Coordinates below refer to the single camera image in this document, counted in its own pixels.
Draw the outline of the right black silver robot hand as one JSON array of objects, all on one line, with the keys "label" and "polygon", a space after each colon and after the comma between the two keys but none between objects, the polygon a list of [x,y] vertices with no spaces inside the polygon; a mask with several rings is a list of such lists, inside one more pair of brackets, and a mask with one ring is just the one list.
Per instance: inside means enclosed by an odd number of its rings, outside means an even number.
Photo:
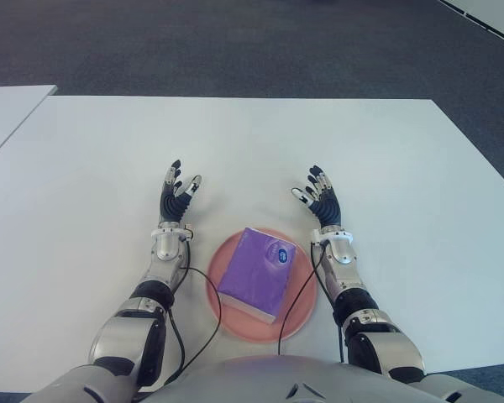
[{"label": "right black silver robot hand", "polygon": [[312,186],[305,190],[292,188],[292,195],[316,217],[320,228],[341,226],[342,211],[333,185],[326,173],[317,165],[309,169],[307,176]]}]

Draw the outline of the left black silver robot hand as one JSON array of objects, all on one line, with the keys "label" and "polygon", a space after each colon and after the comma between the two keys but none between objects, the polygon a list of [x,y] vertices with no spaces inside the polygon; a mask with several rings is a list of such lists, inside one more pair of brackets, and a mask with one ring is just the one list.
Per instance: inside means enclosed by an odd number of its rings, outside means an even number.
[{"label": "left black silver robot hand", "polygon": [[165,174],[160,193],[160,220],[179,224],[190,206],[191,200],[202,184],[202,177],[195,175],[187,186],[182,188],[182,182],[177,180],[181,174],[181,161],[175,160]]}]

